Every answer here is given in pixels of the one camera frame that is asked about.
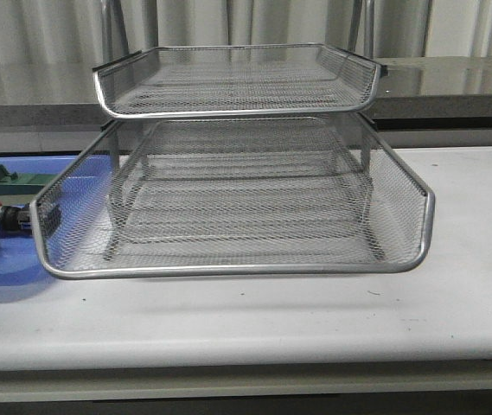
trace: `gray curtain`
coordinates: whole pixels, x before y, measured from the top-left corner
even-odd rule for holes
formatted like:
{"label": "gray curtain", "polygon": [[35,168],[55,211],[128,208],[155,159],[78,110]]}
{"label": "gray curtain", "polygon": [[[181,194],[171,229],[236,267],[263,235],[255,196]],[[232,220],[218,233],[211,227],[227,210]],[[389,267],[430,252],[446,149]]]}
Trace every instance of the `gray curtain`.
{"label": "gray curtain", "polygon": [[[375,2],[377,57],[492,54],[492,0]],[[131,51],[289,42],[345,48],[353,0],[122,0],[122,6]],[[450,12],[459,8],[465,12]],[[362,30],[361,19],[359,53]],[[57,62],[102,62],[100,1],[0,0],[0,64]]]}

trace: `gray countertop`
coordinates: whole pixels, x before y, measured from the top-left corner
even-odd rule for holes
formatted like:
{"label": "gray countertop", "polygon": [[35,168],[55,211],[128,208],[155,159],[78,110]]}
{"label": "gray countertop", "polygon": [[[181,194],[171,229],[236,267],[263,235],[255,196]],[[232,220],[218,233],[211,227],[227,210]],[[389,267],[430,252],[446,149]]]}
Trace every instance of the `gray countertop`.
{"label": "gray countertop", "polygon": [[[492,57],[380,59],[388,76],[366,110],[375,119],[492,117]],[[0,127],[96,125],[92,70],[81,64],[0,66]]]}
{"label": "gray countertop", "polygon": [[492,147],[399,155],[438,195],[416,269],[163,281],[33,269],[34,283],[0,286],[0,371],[492,359]]}

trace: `wire mesh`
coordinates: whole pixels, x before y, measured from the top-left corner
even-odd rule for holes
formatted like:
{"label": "wire mesh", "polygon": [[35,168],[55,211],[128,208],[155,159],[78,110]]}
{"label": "wire mesh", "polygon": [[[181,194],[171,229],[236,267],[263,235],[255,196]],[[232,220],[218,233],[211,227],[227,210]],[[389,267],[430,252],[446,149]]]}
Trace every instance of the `wire mesh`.
{"label": "wire mesh", "polygon": [[326,117],[161,121],[120,168],[100,142],[37,199],[39,250],[75,278],[401,271],[427,248],[429,195],[359,131],[345,139]]}
{"label": "wire mesh", "polygon": [[379,65],[324,45],[154,48],[96,73],[113,117],[356,111]]}

